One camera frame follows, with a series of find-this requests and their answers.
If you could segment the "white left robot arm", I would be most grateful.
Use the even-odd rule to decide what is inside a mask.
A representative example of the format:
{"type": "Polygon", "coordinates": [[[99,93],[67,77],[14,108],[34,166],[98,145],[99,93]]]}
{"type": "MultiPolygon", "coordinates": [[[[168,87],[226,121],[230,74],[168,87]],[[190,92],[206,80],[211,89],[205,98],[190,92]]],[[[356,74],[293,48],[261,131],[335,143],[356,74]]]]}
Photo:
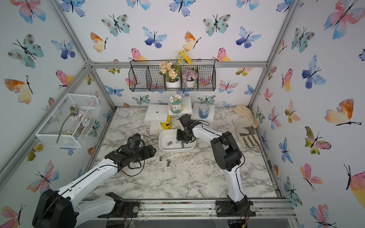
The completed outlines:
{"type": "Polygon", "coordinates": [[[39,199],[32,226],[35,228],[76,228],[99,216],[127,216],[124,199],[110,192],[104,197],[82,203],[82,200],[96,187],[122,172],[131,163],[139,163],[144,167],[144,161],[153,158],[156,149],[145,145],[140,134],[135,134],[125,145],[110,152],[105,158],[70,184],[54,191],[46,190],[39,199]]]}

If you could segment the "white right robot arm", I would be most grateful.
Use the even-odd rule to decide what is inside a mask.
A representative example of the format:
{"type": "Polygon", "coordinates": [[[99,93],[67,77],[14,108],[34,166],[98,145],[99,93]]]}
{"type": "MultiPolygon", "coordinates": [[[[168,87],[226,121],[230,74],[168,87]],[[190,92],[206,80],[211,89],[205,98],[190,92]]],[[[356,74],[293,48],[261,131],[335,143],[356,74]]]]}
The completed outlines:
{"type": "Polygon", "coordinates": [[[218,217],[242,217],[248,219],[256,216],[253,202],[243,191],[240,178],[241,159],[244,155],[239,149],[232,133],[220,133],[204,127],[201,121],[192,120],[185,114],[179,117],[182,129],[177,130],[176,139],[192,143],[201,139],[211,145],[217,165],[223,170],[228,186],[227,200],[215,203],[218,217]]]}

